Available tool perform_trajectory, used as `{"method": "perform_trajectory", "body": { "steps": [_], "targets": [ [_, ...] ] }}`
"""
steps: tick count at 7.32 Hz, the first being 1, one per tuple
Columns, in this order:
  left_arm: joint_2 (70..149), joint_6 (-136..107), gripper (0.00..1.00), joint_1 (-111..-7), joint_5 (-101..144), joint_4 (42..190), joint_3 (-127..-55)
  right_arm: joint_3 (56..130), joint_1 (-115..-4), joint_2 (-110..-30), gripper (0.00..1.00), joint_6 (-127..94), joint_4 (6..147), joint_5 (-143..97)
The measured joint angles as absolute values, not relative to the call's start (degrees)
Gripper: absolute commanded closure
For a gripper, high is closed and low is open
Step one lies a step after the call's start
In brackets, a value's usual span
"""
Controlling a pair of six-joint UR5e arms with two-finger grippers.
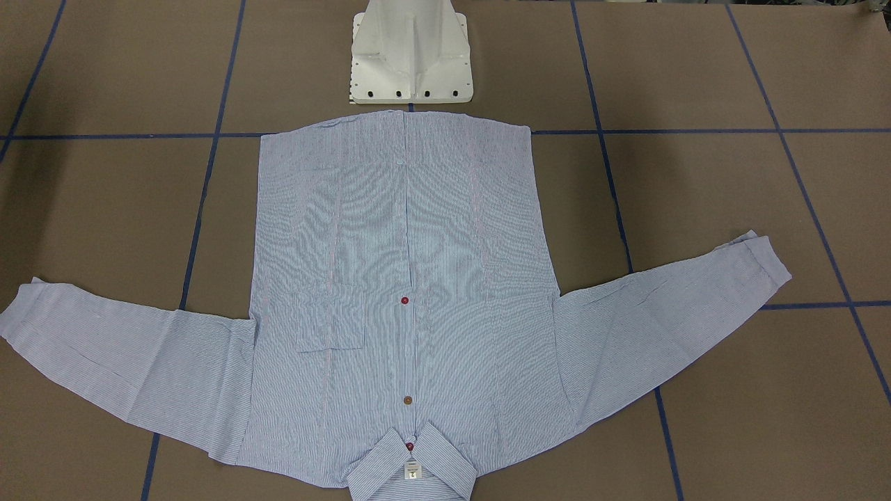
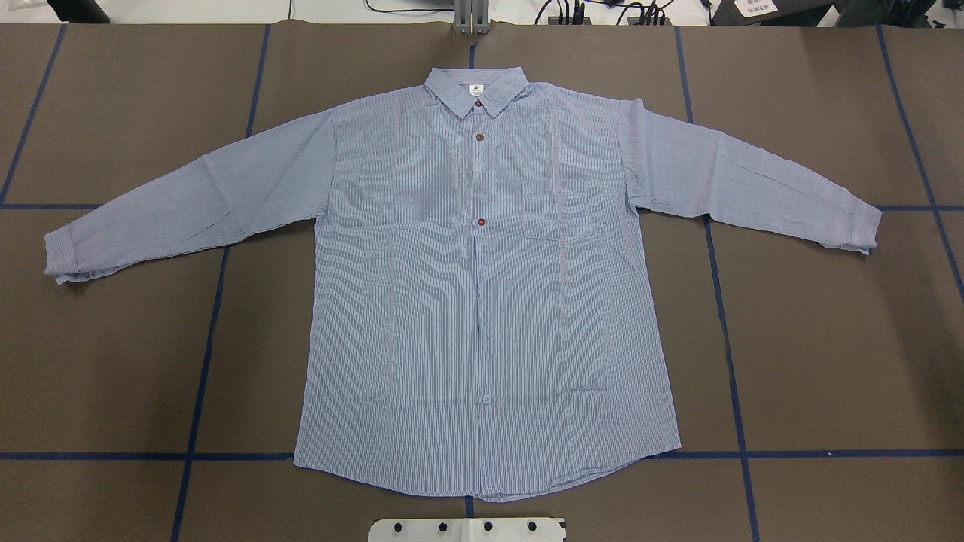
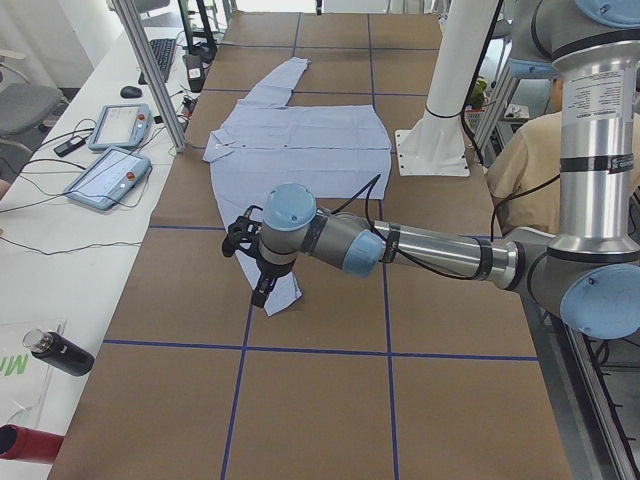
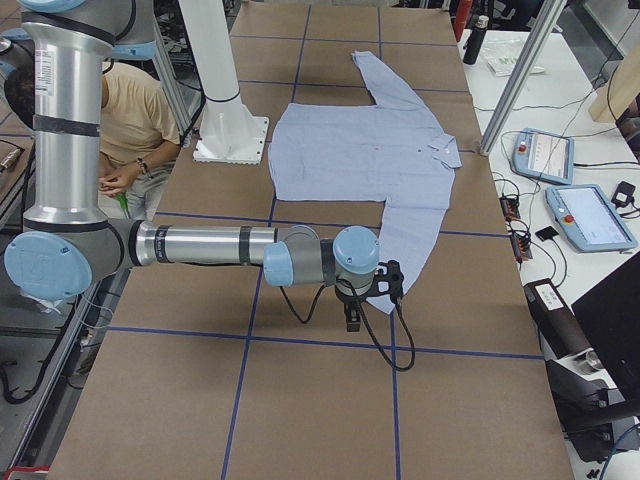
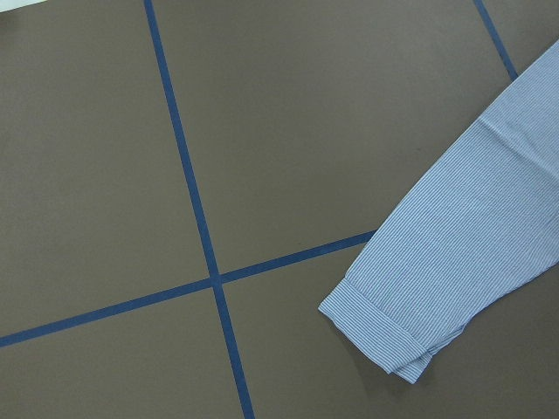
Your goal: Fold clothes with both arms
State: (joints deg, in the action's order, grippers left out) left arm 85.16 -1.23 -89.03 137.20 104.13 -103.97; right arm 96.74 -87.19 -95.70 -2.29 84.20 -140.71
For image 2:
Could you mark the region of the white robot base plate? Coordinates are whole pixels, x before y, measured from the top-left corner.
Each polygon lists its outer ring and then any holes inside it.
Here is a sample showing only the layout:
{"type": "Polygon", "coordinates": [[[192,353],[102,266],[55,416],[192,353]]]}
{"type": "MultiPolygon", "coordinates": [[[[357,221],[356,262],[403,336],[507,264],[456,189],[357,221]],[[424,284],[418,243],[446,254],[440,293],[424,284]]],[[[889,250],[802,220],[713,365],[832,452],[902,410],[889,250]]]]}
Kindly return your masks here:
{"type": "Polygon", "coordinates": [[[567,540],[565,520],[551,517],[385,519],[368,532],[368,541],[567,540]]]}

